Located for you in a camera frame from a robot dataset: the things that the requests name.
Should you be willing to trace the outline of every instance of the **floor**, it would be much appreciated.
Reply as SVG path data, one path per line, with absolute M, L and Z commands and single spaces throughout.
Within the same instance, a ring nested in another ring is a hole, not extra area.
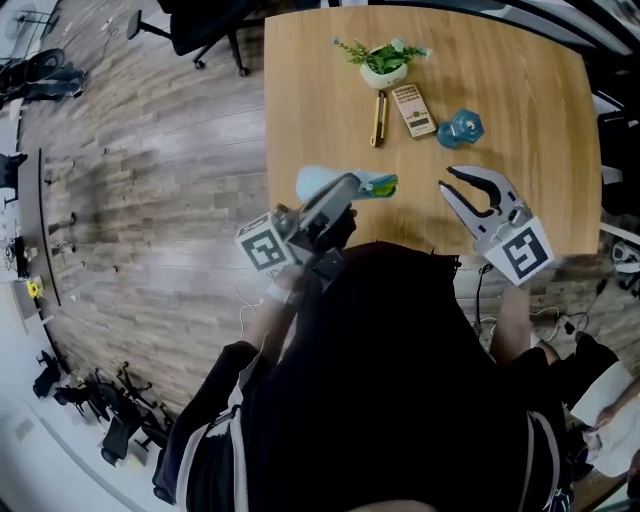
M 45 151 L 49 220 L 70 211 L 78 217 L 55 235 L 77 248 L 54 260 L 63 291 L 87 280 L 81 262 L 87 270 L 117 266 L 118 273 L 67 294 L 48 327 L 76 368 L 114 375 L 128 361 L 132 373 L 151 381 L 152 393 L 179 412 L 221 348 L 239 337 L 243 303 L 236 284 L 249 301 L 267 285 L 248 270 L 233 240 L 239 226 L 268 207 L 263 31 L 239 34 L 251 69 L 239 78 L 226 40 L 205 57 L 206 69 L 196 71 L 162 38 L 141 33 L 126 40 L 132 2 L 60 4 L 61 20 L 44 47 L 63 48 L 89 70 L 89 85 L 78 99 L 31 106 L 21 148 Z M 145 21 L 167 26 L 153 0 L 137 1 L 136 8 Z M 269 12 L 285 8 L 267 6 Z M 532 283 L 533 308 L 577 313 L 591 307 L 587 330 L 640 373 L 640 302 L 618 288 L 608 244 L 603 237 L 601 254 L 545 269 Z M 464 258 L 455 281 L 470 319 L 481 265 Z M 609 284 L 594 302 L 603 277 Z M 481 317 L 496 314 L 503 285 L 495 271 L 484 277 Z M 542 337 L 551 335 L 555 315 L 534 317 Z M 485 340 L 491 325 L 483 322 Z M 553 343 L 561 355 L 572 350 L 563 331 Z

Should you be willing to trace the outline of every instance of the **wall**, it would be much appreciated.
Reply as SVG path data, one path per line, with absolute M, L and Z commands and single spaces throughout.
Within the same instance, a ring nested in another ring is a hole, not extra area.
M 151 478 L 159 451 L 153 443 L 148 456 L 135 443 L 130 444 L 132 450 L 141 454 L 143 461 L 147 456 L 146 465 L 129 457 L 124 466 L 114 468 L 100 455 L 106 427 L 95 422 L 85 423 L 75 408 L 61 407 L 52 398 L 38 400 L 32 390 L 34 379 L 42 371 L 36 355 L 43 349 L 51 353 L 50 345 L 37 317 L 27 320 L 26 336 L 18 333 L 9 314 L 7 296 L 0 293 L 0 446 L 4 447 L 0 452 L 0 498 L 14 512 L 84 512 L 87 506 L 82 496 L 87 493 L 76 491 L 78 485 L 70 484 L 77 481 L 84 482 L 82 485 L 91 490 L 90 494 L 99 496 L 105 507 L 111 507 L 104 510 L 175 510 L 153 495 Z M 34 425 L 27 436 L 32 442 L 18 443 L 15 430 L 25 420 Z M 144 439 L 141 433 L 137 437 Z M 76 497 L 60 501 L 65 508 L 54 509 L 51 503 L 43 501 L 46 496 L 50 500 L 56 495 L 50 494 L 54 489 L 58 492 L 64 489 Z M 12 503 L 21 503 L 22 506 L 12 506 Z M 43 505 L 49 508 L 38 508 Z M 97 507 L 92 503 L 91 509 Z

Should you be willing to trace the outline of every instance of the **blue glass object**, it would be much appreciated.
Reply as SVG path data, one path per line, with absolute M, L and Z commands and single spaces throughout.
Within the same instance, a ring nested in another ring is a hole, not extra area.
M 440 123 L 436 137 L 445 148 L 455 149 L 462 142 L 475 144 L 484 135 L 480 116 L 466 108 L 461 108 L 451 121 Z

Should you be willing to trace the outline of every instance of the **white marker cube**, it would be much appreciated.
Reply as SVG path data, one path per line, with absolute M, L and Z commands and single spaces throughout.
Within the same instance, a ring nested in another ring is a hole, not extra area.
M 531 279 L 553 261 L 553 251 L 538 217 L 512 233 L 483 256 L 516 286 Z
M 258 272 L 271 276 L 277 275 L 285 265 L 295 262 L 273 225 L 271 213 L 265 213 L 240 228 L 236 245 Z

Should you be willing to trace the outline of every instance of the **wooden table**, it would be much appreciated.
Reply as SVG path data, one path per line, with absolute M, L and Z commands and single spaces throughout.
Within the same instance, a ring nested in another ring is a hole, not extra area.
M 402 36 L 432 48 L 402 84 L 415 83 L 436 122 L 460 108 L 480 114 L 485 135 L 449 150 L 435 135 L 412 139 L 390 97 L 387 139 L 372 148 L 376 92 L 331 44 L 369 47 Z M 584 64 L 573 51 L 479 17 L 412 7 L 316 9 L 268 18 L 265 40 L 267 166 L 272 206 L 299 205 L 304 165 L 396 173 L 389 200 L 356 203 L 350 243 L 387 240 L 444 254 L 472 254 L 473 238 L 438 189 L 454 184 L 483 208 L 488 200 L 452 178 L 450 165 L 503 172 L 540 217 L 556 255 L 593 253 L 600 222 L 600 151 Z

